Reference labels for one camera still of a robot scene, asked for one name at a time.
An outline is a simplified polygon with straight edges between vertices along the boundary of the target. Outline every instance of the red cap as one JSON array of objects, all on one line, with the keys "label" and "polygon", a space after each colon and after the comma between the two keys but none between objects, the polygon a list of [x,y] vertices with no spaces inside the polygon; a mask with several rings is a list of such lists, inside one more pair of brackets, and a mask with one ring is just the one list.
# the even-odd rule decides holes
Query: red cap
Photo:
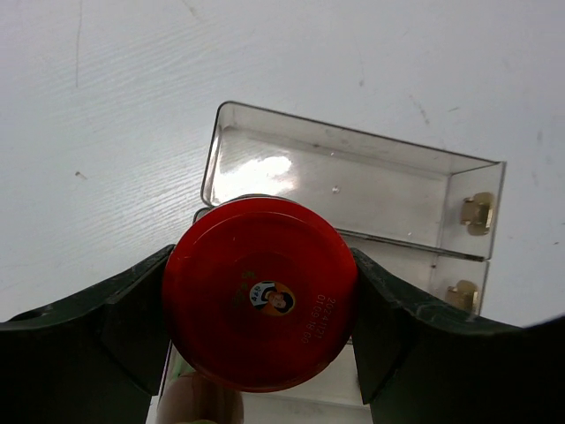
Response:
[{"label": "red cap", "polygon": [[334,228],[297,203],[248,198],[181,238],[162,299],[180,354],[237,390],[288,389],[342,350],[356,319],[357,267]]}]

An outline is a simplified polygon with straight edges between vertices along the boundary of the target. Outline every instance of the beige object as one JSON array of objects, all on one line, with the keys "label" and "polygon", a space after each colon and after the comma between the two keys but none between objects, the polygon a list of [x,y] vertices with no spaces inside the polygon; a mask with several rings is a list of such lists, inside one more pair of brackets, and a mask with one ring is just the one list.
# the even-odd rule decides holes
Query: beige object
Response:
[{"label": "beige object", "polygon": [[210,382],[197,373],[182,375],[164,391],[156,424],[242,424],[241,394]]}]

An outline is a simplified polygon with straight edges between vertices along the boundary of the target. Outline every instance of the round red container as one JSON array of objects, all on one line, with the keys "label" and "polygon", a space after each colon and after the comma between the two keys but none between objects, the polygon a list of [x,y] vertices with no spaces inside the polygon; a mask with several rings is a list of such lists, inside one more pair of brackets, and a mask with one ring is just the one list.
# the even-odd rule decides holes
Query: round red container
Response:
[{"label": "round red container", "polygon": [[356,319],[357,267],[334,228],[278,198],[213,209],[181,238],[162,299],[173,344],[237,390],[288,389],[342,350]]}]

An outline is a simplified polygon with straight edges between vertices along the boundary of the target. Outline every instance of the transparent plastic container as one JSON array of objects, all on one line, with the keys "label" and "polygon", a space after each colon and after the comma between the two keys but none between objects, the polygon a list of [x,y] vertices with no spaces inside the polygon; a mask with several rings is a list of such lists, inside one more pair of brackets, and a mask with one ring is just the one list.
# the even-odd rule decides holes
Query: transparent plastic container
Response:
[{"label": "transparent plastic container", "polygon": [[[201,195],[208,208],[246,194],[296,201],[391,273],[478,314],[504,169],[501,162],[226,102]],[[173,354],[169,367],[179,369],[179,361]],[[245,422],[371,422],[351,345],[309,382],[244,394],[244,405]]]}]

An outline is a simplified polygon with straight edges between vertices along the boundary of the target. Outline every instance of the white table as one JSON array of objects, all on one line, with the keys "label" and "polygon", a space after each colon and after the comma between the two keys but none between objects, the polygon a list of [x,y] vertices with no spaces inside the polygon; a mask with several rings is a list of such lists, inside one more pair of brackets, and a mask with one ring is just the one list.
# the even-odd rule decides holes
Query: white table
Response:
[{"label": "white table", "polygon": [[484,315],[565,309],[565,3],[4,0],[0,319],[175,243],[249,102],[508,161]]}]

